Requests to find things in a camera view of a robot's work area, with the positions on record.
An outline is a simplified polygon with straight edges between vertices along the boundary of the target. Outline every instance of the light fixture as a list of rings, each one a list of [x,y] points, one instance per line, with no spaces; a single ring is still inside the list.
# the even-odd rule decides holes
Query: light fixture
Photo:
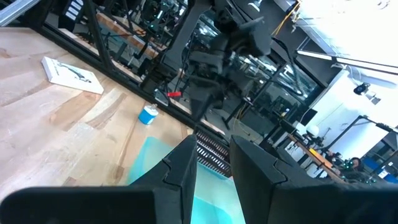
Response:
[[[392,65],[383,65],[380,63],[374,63],[374,62],[364,62],[361,60],[355,60],[355,59],[348,59],[348,58],[341,58],[341,57],[336,57],[336,56],[330,56],[326,54],[320,54],[316,52],[309,52],[305,50],[296,50],[296,54],[298,55],[304,55],[308,57],[313,57],[313,58],[320,58],[324,60],[331,60],[337,63],[341,63],[343,65],[352,65],[355,67],[359,68],[365,68],[377,72],[384,72],[384,73],[389,73],[392,75],[398,75],[398,67],[392,66]]]

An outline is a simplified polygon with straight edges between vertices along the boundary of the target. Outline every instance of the security camera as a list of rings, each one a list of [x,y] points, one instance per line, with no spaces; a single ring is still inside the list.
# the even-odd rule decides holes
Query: security camera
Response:
[[[362,83],[354,89],[354,93],[357,95],[363,95],[369,90],[369,83]]]

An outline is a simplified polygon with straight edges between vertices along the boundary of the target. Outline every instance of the red clip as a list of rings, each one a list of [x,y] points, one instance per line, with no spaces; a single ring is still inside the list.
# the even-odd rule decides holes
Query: red clip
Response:
[[[171,93],[167,93],[168,97],[176,97],[176,96],[181,96],[181,92],[171,92]]]

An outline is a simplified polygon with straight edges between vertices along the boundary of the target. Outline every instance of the white booklet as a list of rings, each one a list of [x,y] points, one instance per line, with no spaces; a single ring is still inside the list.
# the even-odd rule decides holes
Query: white booklet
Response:
[[[43,58],[42,64],[50,83],[97,94],[104,92],[104,88],[93,72],[76,68],[48,57]]]

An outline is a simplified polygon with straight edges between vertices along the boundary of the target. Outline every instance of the cyan mat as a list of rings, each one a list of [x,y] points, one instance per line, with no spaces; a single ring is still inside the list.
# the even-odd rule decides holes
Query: cyan mat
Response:
[[[149,137],[130,169],[128,184],[153,168],[173,148]],[[191,224],[244,223],[241,205],[232,180],[198,163]]]

